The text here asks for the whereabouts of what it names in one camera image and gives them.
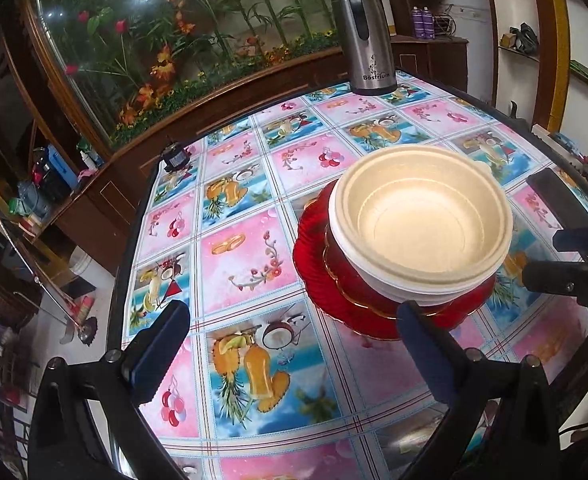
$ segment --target white bottle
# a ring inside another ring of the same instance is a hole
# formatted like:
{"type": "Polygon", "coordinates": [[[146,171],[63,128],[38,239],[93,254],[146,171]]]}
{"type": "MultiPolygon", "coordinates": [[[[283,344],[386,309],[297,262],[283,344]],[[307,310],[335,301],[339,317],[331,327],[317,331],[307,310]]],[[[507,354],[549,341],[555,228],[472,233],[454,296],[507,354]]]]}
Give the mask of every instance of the white bottle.
{"type": "Polygon", "coordinates": [[[89,155],[87,155],[87,153],[81,152],[81,158],[83,159],[83,162],[87,166],[88,170],[98,171],[96,164],[94,163],[92,158],[89,155]]]}

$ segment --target plastic tablecloth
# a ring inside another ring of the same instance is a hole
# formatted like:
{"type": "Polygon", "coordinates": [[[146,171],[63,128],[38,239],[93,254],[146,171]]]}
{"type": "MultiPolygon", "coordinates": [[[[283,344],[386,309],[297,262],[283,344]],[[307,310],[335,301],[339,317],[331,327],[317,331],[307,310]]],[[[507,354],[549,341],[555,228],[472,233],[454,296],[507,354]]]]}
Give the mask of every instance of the plastic tablecloth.
{"type": "Polygon", "coordinates": [[[526,177],[553,168],[588,210],[580,188],[490,115],[405,73],[397,79],[382,97],[346,83],[285,100],[191,144],[187,170],[168,174],[160,163],[122,346],[170,300],[189,305],[189,336],[140,410],[190,480],[397,478],[442,418],[403,343],[325,316],[292,262],[306,204],[374,150],[455,150],[488,164],[507,193],[510,253],[490,300],[452,331],[463,348],[506,361],[536,354],[551,381],[588,333],[587,309],[521,281],[530,259],[580,259],[552,248],[560,226],[526,177]]]}

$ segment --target thermos base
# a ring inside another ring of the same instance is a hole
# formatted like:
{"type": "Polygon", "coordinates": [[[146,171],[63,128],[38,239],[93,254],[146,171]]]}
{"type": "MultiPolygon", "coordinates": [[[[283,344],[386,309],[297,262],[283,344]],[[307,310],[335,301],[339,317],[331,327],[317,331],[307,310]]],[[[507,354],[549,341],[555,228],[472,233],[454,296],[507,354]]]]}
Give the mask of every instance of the thermos base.
{"type": "Polygon", "coordinates": [[[394,90],[398,88],[398,84],[394,82],[390,86],[383,86],[382,88],[356,88],[353,85],[350,85],[350,90],[352,93],[356,95],[365,95],[365,96],[377,96],[377,95],[386,95],[391,94],[394,90]]]}

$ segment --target metal bolt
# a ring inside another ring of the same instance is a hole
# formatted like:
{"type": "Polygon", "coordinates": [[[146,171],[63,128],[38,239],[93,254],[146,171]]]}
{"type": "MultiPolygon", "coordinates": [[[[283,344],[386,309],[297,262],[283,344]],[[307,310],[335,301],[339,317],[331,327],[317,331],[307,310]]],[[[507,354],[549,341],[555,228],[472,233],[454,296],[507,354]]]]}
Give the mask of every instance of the metal bolt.
{"type": "Polygon", "coordinates": [[[123,352],[119,349],[115,348],[114,350],[110,350],[105,354],[105,360],[109,363],[115,363],[120,359],[120,356],[123,355],[123,352]]]}
{"type": "Polygon", "coordinates": [[[48,368],[50,370],[55,370],[56,368],[58,368],[59,366],[64,365],[64,364],[65,364],[65,359],[63,359],[62,357],[53,357],[48,362],[48,368]]]}
{"type": "Polygon", "coordinates": [[[480,360],[485,357],[483,353],[478,348],[468,348],[465,350],[465,355],[468,356],[470,361],[475,363],[479,362],[480,360]]]}
{"type": "Polygon", "coordinates": [[[532,368],[540,366],[540,359],[535,355],[529,354],[525,356],[525,362],[532,368]]]}

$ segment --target white bucket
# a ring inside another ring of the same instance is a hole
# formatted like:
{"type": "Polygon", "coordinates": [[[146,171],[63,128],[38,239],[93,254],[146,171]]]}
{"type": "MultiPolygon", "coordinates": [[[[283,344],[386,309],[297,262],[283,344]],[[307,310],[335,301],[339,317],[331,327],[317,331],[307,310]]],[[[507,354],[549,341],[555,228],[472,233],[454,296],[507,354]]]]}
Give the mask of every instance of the white bucket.
{"type": "Polygon", "coordinates": [[[69,270],[98,289],[114,286],[114,277],[80,247],[76,247],[72,252],[69,259],[69,270]]]}
{"type": "Polygon", "coordinates": [[[503,263],[512,212],[478,163],[431,146],[378,150],[334,187],[332,234],[374,290],[421,306],[473,290],[503,263]]]}

